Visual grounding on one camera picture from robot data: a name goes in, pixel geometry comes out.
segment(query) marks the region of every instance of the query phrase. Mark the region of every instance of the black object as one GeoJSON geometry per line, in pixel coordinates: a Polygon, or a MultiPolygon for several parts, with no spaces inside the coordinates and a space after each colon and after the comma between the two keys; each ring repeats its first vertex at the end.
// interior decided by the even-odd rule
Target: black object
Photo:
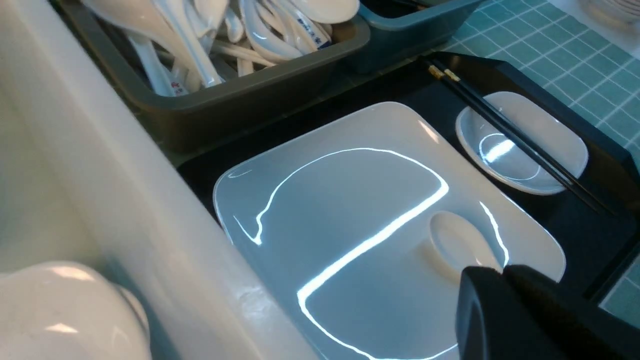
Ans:
{"type": "Polygon", "coordinates": [[[640,359],[640,330],[524,265],[462,272],[462,360],[640,359]]]}
{"type": "MultiPolygon", "coordinates": [[[[483,174],[562,246],[567,267],[561,284],[587,299],[602,299],[640,252],[640,232],[636,224],[640,217],[640,174],[631,155],[509,63],[452,53],[435,53],[431,58],[438,58],[459,76],[464,76],[482,94],[511,91],[528,97],[584,140],[589,163],[580,181],[611,204],[617,217],[596,214],[569,192],[536,196],[483,174]]],[[[424,62],[415,61],[262,129],[230,138],[225,145],[188,161],[178,171],[215,218],[213,187],[228,169],[383,101],[409,106],[469,159],[454,126],[456,117],[467,105],[436,81],[424,62]]]]}
{"type": "Polygon", "coordinates": [[[525,133],[514,125],[498,109],[491,105],[470,85],[459,78],[456,74],[447,69],[438,60],[433,63],[426,60],[429,72],[434,78],[443,81],[449,89],[458,95],[473,110],[481,114],[491,125],[505,134],[513,143],[523,150],[532,160],[545,169],[551,176],[561,183],[567,190],[571,191],[582,202],[587,204],[594,211],[599,211],[599,207],[614,215],[613,211],[603,202],[587,190],[569,170],[558,163],[553,156],[549,155],[535,141],[531,140],[525,133]]]}
{"type": "Polygon", "coordinates": [[[78,0],[58,2],[98,65],[139,109],[138,117],[175,151],[192,151],[241,134],[313,99],[336,64],[366,45],[370,35],[367,24],[356,16],[333,26],[333,45],[325,49],[193,94],[163,97],[126,60],[123,49],[128,45],[118,39],[120,31],[96,19],[78,0]]]}

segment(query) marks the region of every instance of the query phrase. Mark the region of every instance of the dark gray container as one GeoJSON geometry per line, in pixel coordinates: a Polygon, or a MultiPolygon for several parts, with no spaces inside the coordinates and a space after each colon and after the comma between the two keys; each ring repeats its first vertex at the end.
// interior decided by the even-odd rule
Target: dark gray container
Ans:
{"type": "Polygon", "coordinates": [[[395,19],[361,5],[358,14],[371,27],[371,41],[349,57],[359,73],[382,69],[448,41],[484,0],[449,0],[395,19]]]}
{"type": "Polygon", "coordinates": [[[154,137],[179,152],[223,142],[313,99],[338,61],[369,41],[369,27],[355,17],[333,27],[330,47],[193,94],[162,97],[127,61],[117,38],[107,34],[113,28],[77,0],[60,0],[60,7],[98,65],[140,110],[154,137]]]}

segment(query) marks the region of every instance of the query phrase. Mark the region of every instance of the teal tile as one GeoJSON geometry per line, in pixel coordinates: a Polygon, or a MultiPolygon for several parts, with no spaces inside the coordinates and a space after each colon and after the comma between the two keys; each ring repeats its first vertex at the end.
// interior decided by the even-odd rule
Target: teal tile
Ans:
{"type": "Polygon", "coordinates": [[[519,62],[518,60],[516,60],[516,58],[514,58],[513,56],[511,56],[509,53],[507,53],[506,51],[500,51],[497,54],[494,54],[492,56],[493,59],[496,60],[502,60],[502,61],[507,61],[510,64],[512,64],[516,69],[520,69],[521,67],[523,67],[524,65],[519,62]]]}
{"type": "Polygon", "coordinates": [[[537,72],[533,71],[529,67],[524,67],[524,68],[520,69],[520,71],[522,71],[529,79],[535,81],[536,84],[538,84],[540,86],[544,86],[545,84],[547,84],[549,82],[549,80],[545,79],[542,75],[540,75],[537,72]]]}
{"type": "Polygon", "coordinates": [[[605,99],[609,100],[613,105],[620,105],[626,101],[631,94],[621,88],[611,80],[607,80],[595,89],[605,99]]]}
{"type": "Polygon", "coordinates": [[[537,11],[525,12],[520,16],[520,18],[536,29],[540,29],[543,26],[551,24],[551,20],[537,11]]]}
{"type": "Polygon", "coordinates": [[[563,16],[566,16],[564,11],[556,8],[555,6],[551,5],[550,3],[544,4],[544,5],[536,8],[536,11],[541,13],[542,15],[546,16],[551,21],[556,21],[558,19],[561,19],[563,16]]]}
{"type": "Polygon", "coordinates": [[[631,74],[640,78],[640,60],[636,59],[632,61],[627,65],[625,69],[627,69],[631,74]]]}
{"type": "Polygon", "coordinates": [[[573,104],[570,107],[571,110],[575,111],[584,120],[587,120],[591,125],[596,126],[600,123],[600,119],[596,115],[589,112],[587,109],[583,108],[582,105],[573,104]]]}
{"type": "Polygon", "coordinates": [[[579,102],[583,108],[589,110],[592,114],[599,119],[604,119],[608,114],[615,110],[615,106],[611,104],[607,99],[602,97],[596,92],[590,92],[583,97],[579,102]]]}
{"type": "Polygon", "coordinates": [[[496,22],[483,12],[474,12],[466,21],[467,25],[471,25],[478,31],[484,31],[496,26],[496,22]]]}
{"type": "Polygon", "coordinates": [[[500,50],[498,45],[494,44],[488,37],[482,34],[472,37],[462,44],[471,50],[476,56],[481,57],[486,57],[500,50]]]}
{"type": "Polygon", "coordinates": [[[542,33],[535,33],[524,40],[527,44],[533,47],[541,54],[548,53],[555,49],[557,44],[542,33]]]}
{"type": "Polygon", "coordinates": [[[613,291],[605,304],[606,310],[625,322],[640,328],[640,288],[627,279],[613,291]]]}
{"type": "Polygon", "coordinates": [[[574,36],[588,29],[583,23],[579,22],[575,19],[575,17],[572,16],[567,16],[564,19],[559,20],[557,24],[560,25],[561,28],[569,31],[569,33],[573,34],[574,36]]]}
{"type": "Polygon", "coordinates": [[[502,5],[516,15],[531,9],[531,6],[525,4],[522,0],[507,0],[503,1],[502,5]]]}
{"type": "Polygon", "coordinates": [[[453,34],[453,38],[455,38],[457,40],[466,40],[466,39],[468,39],[470,37],[473,37],[473,36],[475,36],[477,34],[478,34],[478,30],[476,30],[475,28],[472,28],[468,24],[464,23],[464,24],[462,24],[462,26],[460,26],[460,29],[458,29],[456,31],[456,33],[453,34]]]}
{"type": "Polygon", "coordinates": [[[595,31],[587,31],[586,33],[580,35],[578,38],[584,41],[585,44],[591,46],[596,50],[602,50],[602,48],[611,44],[607,39],[605,39],[595,31]]]}
{"type": "Polygon", "coordinates": [[[520,20],[519,18],[511,19],[505,22],[503,26],[520,38],[523,38],[536,31],[531,27],[531,25],[520,20]]]}
{"type": "Polygon", "coordinates": [[[551,95],[555,96],[556,99],[562,101],[563,104],[567,106],[571,105],[571,103],[573,102],[570,97],[568,97],[559,87],[555,86],[554,84],[545,86],[545,90],[548,91],[551,95]]]}
{"type": "Polygon", "coordinates": [[[633,281],[636,285],[640,285],[640,263],[634,263],[629,269],[627,274],[629,280],[633,281]]]}
{"type": "Polygon", "coordinates": [[[552,63],[547,58],[541,58],[539,60],[536,60],[534,63],[529,65],[529,67],[533,69],[533,71],[547,78],[548,80],[553,80],[559,77],[560,75],[564,74],[563,69],[560,69],[558,65],[552,63]]]}
{"type": "Polygon", "coordinates": [[[482,12],[497,22],[507,21],[515,16],[514,13],[505,9],[505,7],[500,4],[487,6],[482,9],[482,12]]]}
{"type": "Polygon", "coordinates": [[[518,37],[502,26],[496,26],[483,33],[485,36],[493,40],[498,46],[506,47],[518,41],[518,37]]]}
{"type": "Polygon", "coordinates": [[[631,74],[629,71],[620,70],[611,77],[611,81],[620,85],[623,89],[634,94],[640,90],[640,78],[631,74]]]}
{"type": "Polygon", "coordinates": [[[634,97],[628,103],[624,104],[622,108],[634,119],[640,121],[640,99],[634,97]]]}
{"type": "Polygon", "coordinates": [[[573,69],[571,74],[592,88],[604,80],[604,75],[585,63],[573,69]]]}
{"type": "Polygon", "coordinates": [[[544,4],[547,2],[547,0],[522,0],[522,2],[533,7],[544,4]]]}
{"type": "Polygon", "coordinates": [[[571,70],[571,68],[580,63],[580,59],[576,58],[574,55],[571,55],[567,50],[564,50],[563,48],[552,51],[547,55],[547,58],[567,71],[571,70]]]}
{"type": "Polygon", "coordinates": [[[540,53],[524,42],[517,42],[505,49],[519,62],[528,64],[540,57],[540,53]]]}
{"type": "Polygon", "coordinates": [[[605,123],[600,124],[600,126],[598,126],[598,130],[602,131],[611,140],[615,141],[619,145],[625,146],[629,142],[626,138],[624,138],[624,136],[620,135],[615,129],[605,123]]]}
{"type": "Polygon", "coordinates": [[[589,88],[570,74],[564,75],[554,81],[564,93],[572,100],[577,100],[589,91],[589,88]]]}
{"type": "Polygon", "coordinates": [[[464,47],[464,45],[462,44],[453,45],[452,47],[448,48],[447,51],[451,53],[456,53],[456,54],[473,55],[471,51],[469,51],[469,49],[464,47]]]}
{"type": "Polygon", "coordinates": [[[580,39],[573,39],[563,45],[563,47],[570,53],[576,55],[578,59],[586,60],[589,56],[596,53],[596,50],[591,46],[588,46],[580,39]]]}
{"type": "Polygon", "coordinates": [[[607,119],[607,124],[627,139],[640,133],[640,122],[632,119],[624,111],[618,110],[607,119]]]}
{"type": "Polygon", "coordinates": [[[626,64],[627,62],[629,62],[629,60],[633,58],[626,51],[620,49],[619,47],[613,44],[606,47],[600,53],[608,57],[611,61],[613,61],[614,63],[620,66],[626,64]]]}
{"type": "Polygon", "coordinates": [[[599,71],[604,76],[611,75],[612,72],[619,68],[619,66],[617,66],[613,61],[607,59],[601,54],[595,54],[592,58],[587,60],[587,64],[591,65],[591,67],[599,71]]]}
{"type": "Polygon", "coordinates": [[[573,35],[569,34],[567,30],[561,28],[556,24],[548,26],[540,30],[540,32],[545,34],[549,39],[555,41],[558,44],[563,44],[573,38],[573,35]]]}

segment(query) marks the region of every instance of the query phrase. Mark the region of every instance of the black tray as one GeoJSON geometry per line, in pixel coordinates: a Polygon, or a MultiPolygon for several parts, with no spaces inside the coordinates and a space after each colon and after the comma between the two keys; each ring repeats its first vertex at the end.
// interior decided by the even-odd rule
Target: black tray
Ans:
{"type": "MultiPolygon", "coordinates": [[[[640,174],[631,155],[509,63],[452,53],[430,57],[449,64],[483,94],[512,91],[524,95],[575,131],[589,150],[580,180],[615,207],[618,216],[599,215],[570,192],[537,196],[519,192],[485,176],[524,208],[560,243],[566,256],[561,284],[587,299],[601,300],[640,251],[640,174]]],[[[226,170],[281,143],[383,101],[403,103],[424,117],[458,152],[454,123],[466,106],[435,81],[423,61],[389,72],[342,95],[230,141],[179,168],[179,172],[215,218],[213,187],[226,170]]]]}

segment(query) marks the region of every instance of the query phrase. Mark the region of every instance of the white ceramic spoon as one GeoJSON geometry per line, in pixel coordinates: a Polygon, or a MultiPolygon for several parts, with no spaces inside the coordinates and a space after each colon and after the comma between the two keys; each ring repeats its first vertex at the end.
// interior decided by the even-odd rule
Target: white ceramic spoon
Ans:
{"type": "Polygon", "coordinates": [[[186,46],[177,38],[150,0],[81,1],[93,13],[107,22],[144,35],[157,42],[175,57],[192,63],[186,46]]]}
{"type": "Polygon", "coordinates": [[[286,14],[289,23],[312,51],[323,49],[331,45],[331,38],[309,19],[289,0],[273,0],[273,2],[286,14]]]}
{"type": "Polygon", "coordinates": [[[275,6],[271,0],[262,0],[262,4],[257,2],[256,5],[262,20],[266,21],[275,31],[279,32],[282,35],[282,40],[287,44],[297,47],[298,50],[304,53],[304,51],[297,46],[301,39],[297,39],[297,34],[293,26],[291,26],[287,14],[275,6]]]}
{"type": "Polygon", "coordinates": [[[231,7],[228,7],[225,12],[225,27],[227,28],[227,38],[232,43],[236,44],[244,38],[244,24],[231,7]]]}
{"type": "Polygon", "coordinates": [[[196,10],[203,18],[207,26],[211,27],[216,33],[220,29],[220,25],[225,19],[228,0],[194,0],[196,10]]]}
{"type": "MultiPolygon", "coordinates": [[[[132,3],[147,2],[149,0],[128,0],[132,3]]],[[[223,82],[216,71],[209,55],[205,53],[198,41],[198,37],[193,31],[186,13],[184,0],[151,0],[156,8],[163,15],[173,30],[178,34],[182,42],[189,50],[193,58],[196,69],[202,78],[205,87],[211,87],[223,82]]]]}
{"type": "MultiPolygon", "coordinates": [[[[240,47],[250,50],[251,43],[249,43],[249,40],[243,40],[240,43],[240,47]]],[[[238,68],[238,76],[246,76],[249,74],[253,74],[253,72],[255,71],[255,69],[253,68],[253,62],[249,60],[238,58],[236,65],[238,68]]]]}
{"type": "Polygon", "coordinates": [[[351,20],[360,8],[359,0],[291,0],[311,20],[338,24],[351,20]]]}
{"type": "Polygon", "coordinates": [[[177,81],[171,79],[171,74],[160,62],[151,40],[133,31],[125,30],[125,33],[140,58],[142,67],[147,73],[147,78],[154,92],[167,97],[186,95],[187,92],[177,81]]]}
{"type": "Polygon", "coordinates": [[[270,32],[258,14],[255,0],[239,0],[239,5],[246,28],[246,36],[253,49],[263,58],[274,63],[283,63],[302,56],[300,50],[270,32]]]}
{"type": "Polygon", "coordinates": [[[460,281],[467,266],[485,266],[502,272],[484,236],[467,219],[449,211],[438,211],[428,224],[428,252],[436,269],[460,281]]]}

